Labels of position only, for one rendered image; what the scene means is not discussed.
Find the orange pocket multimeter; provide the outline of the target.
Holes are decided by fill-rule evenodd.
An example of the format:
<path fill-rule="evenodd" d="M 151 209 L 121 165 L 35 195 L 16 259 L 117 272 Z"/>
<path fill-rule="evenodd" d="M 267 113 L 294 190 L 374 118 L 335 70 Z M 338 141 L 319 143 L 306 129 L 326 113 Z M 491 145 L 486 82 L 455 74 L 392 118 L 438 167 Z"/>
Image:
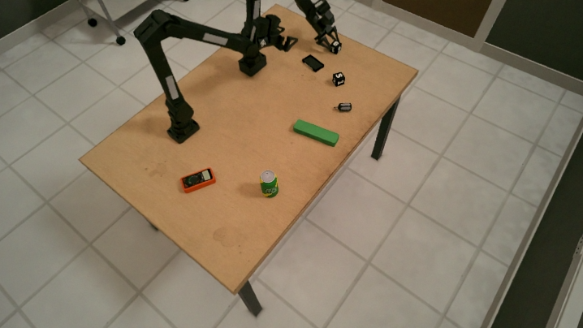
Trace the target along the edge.
<path fill-rule="evenodd" d="M 198 172 L 186 175 L 180 179 L 185 193 L 196 191 L 213 183 L 216 183 L 212 169 L 206 168 Z"/>

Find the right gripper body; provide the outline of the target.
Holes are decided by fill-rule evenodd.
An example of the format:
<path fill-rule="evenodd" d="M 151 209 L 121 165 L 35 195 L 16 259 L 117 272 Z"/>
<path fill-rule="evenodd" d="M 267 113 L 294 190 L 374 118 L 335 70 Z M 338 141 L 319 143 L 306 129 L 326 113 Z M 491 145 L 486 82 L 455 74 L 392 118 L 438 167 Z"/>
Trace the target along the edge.
<path fill-rule="evenodd" d="M 279 29 L 277 29 L 277 28 L 276 28 L 276 30 L 275 30 L 275 31 L 276 31 L 278 34 L 280 33 Z M 269 44 L 269 43 L 270 43 L 270 42 L 269 42 L 269 38 L 268 38 L 268 36 L 266 36 L 266 37 L 267 37 L 267 39 L 268 39 L 268 46 L 267 46 L 267 47 L 269 47 L 269 46 L 274 46 L 274 47 L 275 47 L 275 48 L 277 48 L 278 50 L 283 50 L 284 52 L 287 52 L 287 49 L 288 49 L 289 42 L 285 41 L 285 44 L 283 45 L 283 41 L 284 41 L 284 38 L 285 38 L 285 37 L 283 37 L 283 36 L 281 36 L 281 35 L 280 35 L 280 37 L 279 37 L 279 42 L 276 42 L 276 43 L 273 43 L 273 44 Z"/>

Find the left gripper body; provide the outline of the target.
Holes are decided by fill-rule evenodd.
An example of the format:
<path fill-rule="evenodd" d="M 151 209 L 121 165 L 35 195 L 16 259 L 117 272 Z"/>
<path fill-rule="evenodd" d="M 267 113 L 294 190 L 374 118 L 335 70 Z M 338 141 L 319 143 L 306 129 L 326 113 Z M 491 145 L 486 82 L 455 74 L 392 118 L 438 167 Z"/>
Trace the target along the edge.
<path fill-rule="evenodd" d="M 316 21 L 316 22 L 317 22 L 317 21 Z M 312 27 L 313 27 L 313 25 L 314 25 L 316 22 L 314 22 L 314 23 L 312 24 Z M 332 25 L 333 25 L 333 24 L 332 24 Z M 317 36 L 314 38 L 314 40 L 317 40 L 317 42 L 316 42 L 316 43 L 318 43 L 318 42 L 319 42 L 319 41 L 320 41 L 320 40 L 321 40 L 321 39 L 322 39 L 322 38 L 323 38 L 323 37 L 324 37 L 324 36 L 325 36 L 325 35 L 326 35 L 326 34 L 327 34 L 327 33 L 328 33 L 328 32 L 329 32 L 331 29 L 332 29 L 332 28 L 334 28 L 334 27 L 335 27 L 335 26 L 332 26 L 332 25 L 328 25 L 328 26 L 327 26 L 327 27 L 326 27 L 326 28 L 325 28 L 323 31 L 321 31 L 319 34 L 318 34 L 318 32 L 315 30 L 315 28 L 313 27 L 313 29 L 314 29 L 314 30 L 316 31 L 316 33 L 318 34 L 318 35 L 317 35 Z M 324 34 L 324 33 L 325 33 L 325 34 Z M 320 40 L 319 40 L 319 39 L 320 39 Z"/>

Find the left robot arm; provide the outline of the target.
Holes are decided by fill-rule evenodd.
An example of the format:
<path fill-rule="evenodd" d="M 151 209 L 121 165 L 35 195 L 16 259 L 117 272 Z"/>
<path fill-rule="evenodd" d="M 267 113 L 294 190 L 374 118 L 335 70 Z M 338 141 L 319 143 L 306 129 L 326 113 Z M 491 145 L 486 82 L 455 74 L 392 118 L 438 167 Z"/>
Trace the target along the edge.
<path fill-rule="evenodd" d="M 334 15 L 330 11 L 330 5 L 327 0 L 318 0 L 315 3 L 311 2 L 311 0 L 295 0 L 295 3 L 298 8 L 305 14 L 305 19 L 309 22 L 310 25 L 312 25 L 317 20 L 313 27 L 318 32 L 318 34 L 328 25 L 332 25 L 335 22 Z M 253 19 L 256 19 L 258 16 L 261 16 L 261 0 L 246 0 L 247 22 L 244 21 L 244 27 L 242 28 L 240 34 L 248 35 Z M 320 18 L 319 16 L 322 17 Z M 319 18 L 321 21 L 318 20 Z M 248 71 L 252 71 L 260 63 L 266 60 L 266 56 L 261 53 L 260 50 L 250 55 L 243 54 L 243 58 L 238 61 L 239 65 Z"/>

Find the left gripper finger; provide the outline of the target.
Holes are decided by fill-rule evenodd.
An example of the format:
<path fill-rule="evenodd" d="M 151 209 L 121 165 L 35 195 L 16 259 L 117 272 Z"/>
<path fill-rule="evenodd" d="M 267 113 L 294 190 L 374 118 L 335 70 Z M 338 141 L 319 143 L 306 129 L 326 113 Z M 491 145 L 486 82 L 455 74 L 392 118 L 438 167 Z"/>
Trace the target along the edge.
<path fill-rule="evenodd" d="M 332 38 L 333 40 L 336 40 L 336 39 L 335 39 L 335 37 L 332 35 L 332 32 L 334 32 L 334 33 L 335 33 L 336 39 L 337 39 L 337 41 L 339 41 L 339 37 L 338 37 L 338 33 L 337 33 L 337 28 L 336 28 L 336 27 L 334 27 L 334 28 L 332 28 L 332 29 L 331 29 L 331 30 L 330 30 L 330 31 L 327 33 L 327 35 L 328 35 L 330 38 Z"/>
<path fill-rule="evenodd" d="M 324 41 L 327 45 L 323 44 L 322 41 Z M 325 48 L 327 48 L 328 50 L 332 50 L 329 41 L 327 40 L 326 36 L 324 36 L 318 43 L 318 45 L 323 46 Z"/>

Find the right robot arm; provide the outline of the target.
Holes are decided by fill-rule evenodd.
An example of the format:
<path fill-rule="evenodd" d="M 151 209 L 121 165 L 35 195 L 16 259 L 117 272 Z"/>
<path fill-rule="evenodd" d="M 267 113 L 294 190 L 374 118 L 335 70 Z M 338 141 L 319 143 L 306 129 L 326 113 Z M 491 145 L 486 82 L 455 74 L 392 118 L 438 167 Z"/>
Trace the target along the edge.
<path fill-rule="evenodd" d="M 253 19 L 248 35 L 244 35 L 197 24 L 158 9 L 152 11 L 133 31 L 166 94 L 165 105 L 168 108 L 167 113 L 171 117 L 171 127 L 166 131 L 172 138 L 181 142 L 198 129 L 199 124 L 191 119 L 194 111 L 186 103 L 183 94 L 178 88 L 179 86 L 162 49 L 161 41 L 168 37 L 187 38 L 250 55 L 268 46 L 266 36 L 269 38 L 269 44 L 279 42 L 280 34 L 274 30 L 280 23 L 281 19 L 277 15 L 259 16 Z M 270 33 L 270 30 L 273 31 Z M 175 117 L 174 119 L 173 116 Z"/>

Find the green drink can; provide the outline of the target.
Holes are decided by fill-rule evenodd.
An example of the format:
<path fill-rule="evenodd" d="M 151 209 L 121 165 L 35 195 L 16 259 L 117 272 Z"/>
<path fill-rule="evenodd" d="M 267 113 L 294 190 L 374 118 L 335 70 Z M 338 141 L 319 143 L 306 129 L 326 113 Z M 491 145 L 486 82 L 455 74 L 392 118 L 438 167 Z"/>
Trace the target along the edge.
<path fill-rule="evenodd" d="M 260 176 L 261 190 L 264 196 L 274 197 L 279 192 L 277 175 L 272 170 L 265 170 Z"/>

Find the green rectangular bar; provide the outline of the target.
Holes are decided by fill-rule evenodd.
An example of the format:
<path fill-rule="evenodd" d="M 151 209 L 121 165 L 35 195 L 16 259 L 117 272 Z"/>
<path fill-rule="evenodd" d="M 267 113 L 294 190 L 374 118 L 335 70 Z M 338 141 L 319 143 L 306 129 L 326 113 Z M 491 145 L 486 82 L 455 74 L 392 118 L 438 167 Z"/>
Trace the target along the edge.
<path fill-rule="evenodd" d="M 336 143 L 339 140 L 338 133 L 305 122 L 304 120 L 301 119 L 297 119 L 295 125 L 293 126 L 293 131 L 303 136 L 307 136 L 311 139 L 320 141 L 326 145 L 330 145 L 332 147 L 335 147 Z"/>

